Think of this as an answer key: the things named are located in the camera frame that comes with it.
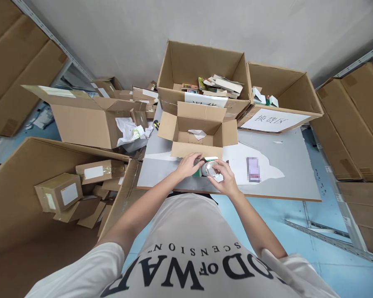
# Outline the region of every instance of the white t-shirt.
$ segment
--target white t-shirt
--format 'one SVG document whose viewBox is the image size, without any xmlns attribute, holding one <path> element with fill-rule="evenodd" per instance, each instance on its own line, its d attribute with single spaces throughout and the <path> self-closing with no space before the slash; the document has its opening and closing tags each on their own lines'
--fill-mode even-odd
<svg viewBox="0 0 373 298">
<path fill-rule="evenodd" d="M 242 246 L 217 204 L 196 194 L 166 199 L 136 260 L 105 243 L 37 282 L 27 297 L 338 297 L 307 260 L 262 259 Z"/>
</svg>

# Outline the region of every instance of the person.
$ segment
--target person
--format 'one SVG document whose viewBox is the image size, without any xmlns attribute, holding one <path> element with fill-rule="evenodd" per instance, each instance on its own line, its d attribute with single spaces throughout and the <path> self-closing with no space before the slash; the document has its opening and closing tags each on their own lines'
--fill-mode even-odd
<svg viewBox="0 0 373 298">
<path fill-rule="evenodd" d="M 90 252 L 37 282 L 27 297 L 338 297 L 307 260 L 286 253 L 226 162 L 213 166 L 223 181 L 208 179 L 235 206 L 257 257 L 236 238 L 213 199 L 167 197 L 203 165 L 194 165 L 200 156 L 184 157 Z M 135 238 L 152 219 L 138 257 L 122 274 Z"/>
</svg>

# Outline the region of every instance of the handwritten sign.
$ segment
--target handwritten sign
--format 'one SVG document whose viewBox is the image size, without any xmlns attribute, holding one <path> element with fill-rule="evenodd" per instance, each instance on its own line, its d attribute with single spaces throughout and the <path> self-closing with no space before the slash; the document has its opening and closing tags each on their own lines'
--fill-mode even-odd
<svg viewBox="0 0 373 298">
<path fill-rule="evenodd" d="M 267 132 L 280 132 L 309 118 L 307 115 L 260 109 L 242 128 Z"/>
<path fill-rule="evenodd" d="M 228 97 L 208 96 L 185 92 L 185 102 L 197 103 L 205 106 L 216 106 L 223 108 L 227 103 Z"/>
</svg>

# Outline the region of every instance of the open cardboard box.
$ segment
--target open cardboard box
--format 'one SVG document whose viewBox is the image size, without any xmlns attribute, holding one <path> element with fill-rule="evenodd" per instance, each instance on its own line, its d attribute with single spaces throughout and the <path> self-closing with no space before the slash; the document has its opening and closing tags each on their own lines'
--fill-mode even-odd
<svg viewBox="0 0 373 298">
<path fill-rule="evenodd" d="M 27 138 L 0 166 L 0 297 L 24 297 L 38 280 L 75 262 L 97 243 L 98 227 L 63 223 L 42 212 L 34 186 L 64 172 L 75 174 L 76 165 L 106 159 L 128 167 L 105 234 L 145 192 L 135 189 L 141 162 L 96 148 Z"/>
<path fill-rule="evenodd" d="M 323 116 L 306 72 L 253 62 L 247 64 L 247 72 L 250 85 L 276 97 L 279 107 L 255 105 L 252 100 L 237 120 L 238 129 L 280 134 Z"/>
<path fill-rule="evenodd" d="M 180 84 L 198 85 L 198 77 L 220 75 L 243 85 L 238 99 L 228 99 L 225 121 L 233 120 L 250 104 L 251 87 L 245 54 L 207 46 L 168 41 L 157 90 L 163 111 L 177 115 L 177 102 L 185 101 Z"/>
<path fill-rule="evenodd" d="M 236 120 L 223 122 L 225 113 L 225 108 L 179 101 L 177 116 L 163 112 L 157 135 L 173 141 L 171 156 L 202 152 L 202 157 L 221 159 L 224 146 L 237 144 Z M 198 140 L 188 130 L 202 130 L 207 136 Z"/>
<path fill-rule="evenodd" d="M 91 98 L 83 91 L 23 87 L 50 104 L 61 140 L 67 143 L 116 148 L 118 139 L 123 137 L 116 125 L 116 118 L 134 114 L 145 116 L 146 103 L 142 102 L 97 96 Z"/>
</svg>

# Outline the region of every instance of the white wall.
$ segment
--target white wall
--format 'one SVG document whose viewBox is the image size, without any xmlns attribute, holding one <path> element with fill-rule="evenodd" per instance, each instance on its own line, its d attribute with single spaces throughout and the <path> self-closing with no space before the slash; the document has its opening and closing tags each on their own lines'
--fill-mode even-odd
<svg viewBox="0 0 373 298">
<path fill-rule="evenodd" d="M 373 48 L 373 0 L 27 0 L 94 76 L 159 75 L 167 39 L 244 51 L 315 85 Z"/>
</svg>

